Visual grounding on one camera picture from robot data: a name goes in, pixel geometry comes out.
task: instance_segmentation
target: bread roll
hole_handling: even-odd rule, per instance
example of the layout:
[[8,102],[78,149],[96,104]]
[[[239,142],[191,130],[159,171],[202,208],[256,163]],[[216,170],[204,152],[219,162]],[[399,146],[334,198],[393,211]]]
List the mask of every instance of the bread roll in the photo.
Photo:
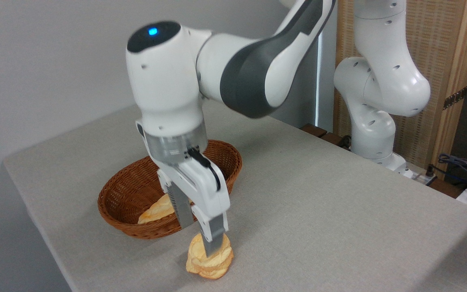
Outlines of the bread roll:
[[219,279],[226,274],[233,258],[234,252],[226,234],[223,235],[223,244],[219,251],[208,258],[204,250],[203,238],[199,233],[192,239],[189,246],[187,272],[207,279]]
[[152,204],[147,211],[140,215],[138,224],[158,220],[172,213],[174,213],[174,208],[170,203],[169,195],[164,194],[156,203]]

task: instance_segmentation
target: cable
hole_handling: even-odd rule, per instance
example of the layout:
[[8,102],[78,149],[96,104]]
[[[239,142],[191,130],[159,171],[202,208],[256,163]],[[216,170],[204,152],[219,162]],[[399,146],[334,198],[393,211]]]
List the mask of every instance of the cable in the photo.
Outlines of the cable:
[[454,176],[452,174],[449,174],[448,172],[445,172],[444,170],[442,170],[441,168],[438,168],[437,166],[435,166],[433,164],[430,164],[429,166],[435,168],[436,170],[438,170],[439,172],[441,172],[443,174],[446,174],[448,177],[451,177],[453,179],[456,179],[456,180],[462,181],[464,183],[467,183],[467,178],[461,178],[461,177],[457,177],[457,176]]
[[193,159],[197,160],[203,167],[208,168],[211,170],[212,174],[214,175],[215,178],[215,184],[217,185],[217,191],[221,189],[221,181],[219,180],[219,176],[215,172],[214,168],[212,168],[212,164],[206,157],[204,157],[199,150],[196,148],[190,148],[187,150],[187,153],[189,154],[190,157]]

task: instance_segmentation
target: brown wicker basket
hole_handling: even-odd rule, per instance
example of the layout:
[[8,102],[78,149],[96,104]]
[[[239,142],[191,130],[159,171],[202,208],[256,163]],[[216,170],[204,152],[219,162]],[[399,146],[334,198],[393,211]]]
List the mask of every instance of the brown wicker basket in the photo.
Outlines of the brown wicker basket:
[[[221,169],[228,193],[231,193],[242,167],[237,149],[223,141],[209,140],[204,154]],[[99,194],[98,207],[102,218],[136,238],[154,239],[180,231],[181,226],[174,213],[159,220],[137,224],[139,216],[164,194],[157,170],[158,166],[150,157],[145,157],[117,172]]]

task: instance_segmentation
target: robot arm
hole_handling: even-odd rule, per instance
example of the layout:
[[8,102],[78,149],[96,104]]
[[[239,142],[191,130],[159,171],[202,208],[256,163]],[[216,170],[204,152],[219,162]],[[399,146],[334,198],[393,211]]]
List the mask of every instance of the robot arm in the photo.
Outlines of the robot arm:
[[[126,61],[137,129],[182,228],[198,218],[207,255],[228,230],[225,179],[201,153],[207,146],[202,95],[250,118],[285,100],[300,61],[328,19],[334,0],[297,0],[267,39],[148,24],[129,39]],[[190,207],[189,197],[195,205]]]
[[351,117],[352,152],[400,174],[405,160],[393,153],[390,114],[414,116],[430,99],[430,84],[406,44],[406,0],[355,0],[354,40],[363,56],[347,58],[334,84]]
[[334,0],[298,0],[267,39],[214,35],[197,61],[201,92],[250,118],[269,115],[287,97],[300,61],[333,7]]

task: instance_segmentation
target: table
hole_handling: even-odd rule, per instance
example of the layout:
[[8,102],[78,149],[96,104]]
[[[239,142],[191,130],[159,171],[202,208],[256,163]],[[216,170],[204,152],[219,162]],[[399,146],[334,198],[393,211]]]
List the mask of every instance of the table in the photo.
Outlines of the table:
[[209,139],[243,169],[228,210],[235,258],[216,281],[185,271],[198,233],[128,237],[100,189],[146,150],[130,107],[4,165],[74,291],[467,291],[467,205],[273,118],[204,105]]

